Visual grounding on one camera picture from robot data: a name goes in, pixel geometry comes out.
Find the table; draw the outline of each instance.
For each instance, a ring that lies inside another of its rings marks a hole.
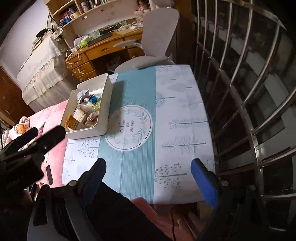
[[[72,71],[73,75],[79,79],[80,82],[89,80],[96,77],[98,74],[102,74],[102,70],[95,69],[92,64],[92,60],[99,57],[121,51],[126,49],[130,58],[145,55],[141,48],[131,46],[113,47],[113,45],[120,43],[121,41],[135,39],[141,41],[143,28],[136,29],[132,32],[120,34],[118,32],[112,32],[112,36],[102,41],[99,41],[89,47],[79,49],[78,52],[73,53],[70,60],[67,61],[67,67]]]
[[[190,171],[199,158],[215,172],[204,104],[190,66],[154,66],[110,75],[106,135],[68,140],[62,183],[107,163],[103,181],[129,199],[154,204],[202,201]]]

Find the wall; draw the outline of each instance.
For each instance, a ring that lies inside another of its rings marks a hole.
[[[118,0],[89,12],[86,19],[76,19],[72,26],[76,34],[89,34],[109,24],[135,18],[136,9],[136,0]]]
[[[47,17],[46,5],[37,0],[15,22],[0,47],[0,65],[17,85],[19,69],[32,52],[36,34],[46,28]]]

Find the chair armrest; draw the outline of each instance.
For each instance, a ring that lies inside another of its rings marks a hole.
[[[143,60],[139,59],[139,61],[136,64],[134,64],[133,67],[136,69],[146,68],[165,60],[168,60],[167,56],[157,56],[157,57],[152,57],[152,58],[143,59]]]
[[[142,45],[137,43],[135,39],[121,41],[120,43],[114,44],[113,47],[125,47],[131,45],[142,48]]]

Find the door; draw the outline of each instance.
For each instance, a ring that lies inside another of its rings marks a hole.
[[[0,111],[17,123],[22,116],[31,116],[34,111],[22,99],[22,91],[0,67]]]

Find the pink bedsheet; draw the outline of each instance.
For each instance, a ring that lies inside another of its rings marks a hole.
[[[43,128],[43,134],[45,134],[55,126],[59,125],[61,123],[67,102],[68,101],[66,100],[64,102],[48,107],[30,116],[30,127],[41,126],[45,122]],[[49,181],[46,174],[46,167],[50,165],[52,178],[54,182],[52,185],[49,186],[52,188],[63,186],[62,172],[67,141],[68,139],[65,138],[52,150],[49,151],[47,160],[45,159],[41,166],[41,169],[44,173],[44,177],[39,182],[49,185]]]

